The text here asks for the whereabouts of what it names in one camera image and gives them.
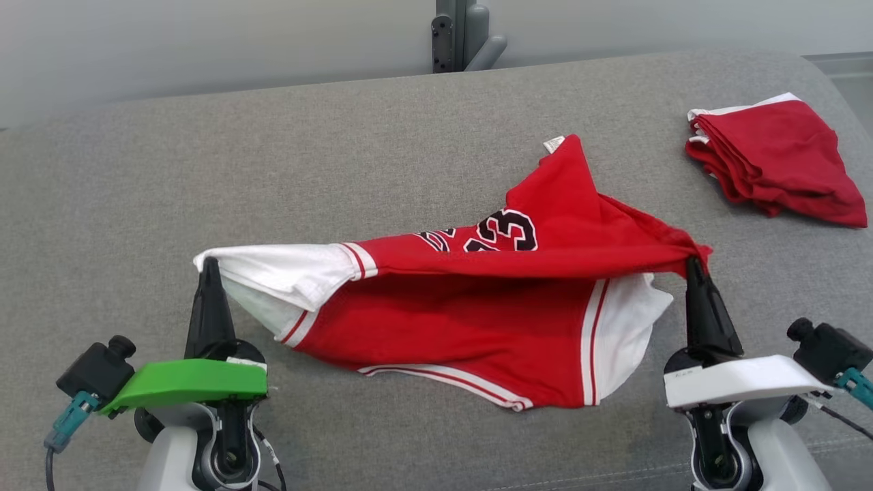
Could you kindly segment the red shorts with white trim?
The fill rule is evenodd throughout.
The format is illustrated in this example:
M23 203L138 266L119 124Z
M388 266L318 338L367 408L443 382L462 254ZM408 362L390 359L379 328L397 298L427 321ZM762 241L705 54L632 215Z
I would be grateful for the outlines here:
M685 150L733 204L774 217L791 211L838 226L869 224L838 135L811 106L783 93L754 105L688 112Z

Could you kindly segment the dark grey post bracket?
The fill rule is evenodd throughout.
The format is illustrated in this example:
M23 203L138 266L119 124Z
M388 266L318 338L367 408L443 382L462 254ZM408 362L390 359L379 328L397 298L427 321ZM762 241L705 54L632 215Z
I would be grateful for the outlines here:
M432 19L431 50L433 74L454 72L454 21L452 16L439 14Z

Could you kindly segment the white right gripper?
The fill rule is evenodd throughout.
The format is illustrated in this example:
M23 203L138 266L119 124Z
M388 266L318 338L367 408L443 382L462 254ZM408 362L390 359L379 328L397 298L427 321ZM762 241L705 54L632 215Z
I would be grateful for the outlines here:
M701 258L688 258L686 273L688 345L671 355L664 368L670 409L833 391L785 355L742 358L738 333Z

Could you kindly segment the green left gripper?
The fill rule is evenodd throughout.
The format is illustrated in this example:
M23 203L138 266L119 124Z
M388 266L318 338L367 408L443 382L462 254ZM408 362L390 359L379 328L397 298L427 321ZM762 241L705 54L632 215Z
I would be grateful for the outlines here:
M128 409L224 400L254 401L268 394L267 366L240 357L218 260L207 257L194 293L184 357L141 367L98 410L107 417Z

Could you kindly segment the grey rounded post foot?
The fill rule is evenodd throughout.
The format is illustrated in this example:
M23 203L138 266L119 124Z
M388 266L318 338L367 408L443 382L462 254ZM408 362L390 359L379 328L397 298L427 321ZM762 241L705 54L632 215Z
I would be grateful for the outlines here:
M478 0L465 0L462 69L465 72L493 68L508 46L505 35L490 31L490 9Z

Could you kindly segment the red white Bulls jersey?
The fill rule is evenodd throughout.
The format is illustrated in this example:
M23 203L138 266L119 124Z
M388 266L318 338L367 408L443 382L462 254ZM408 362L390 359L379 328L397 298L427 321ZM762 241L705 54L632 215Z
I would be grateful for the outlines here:
M599 193L571 134L472 226L212 248L276 341L363 376L425 377L514 411L601 403L673 302L654 286L711 248Z

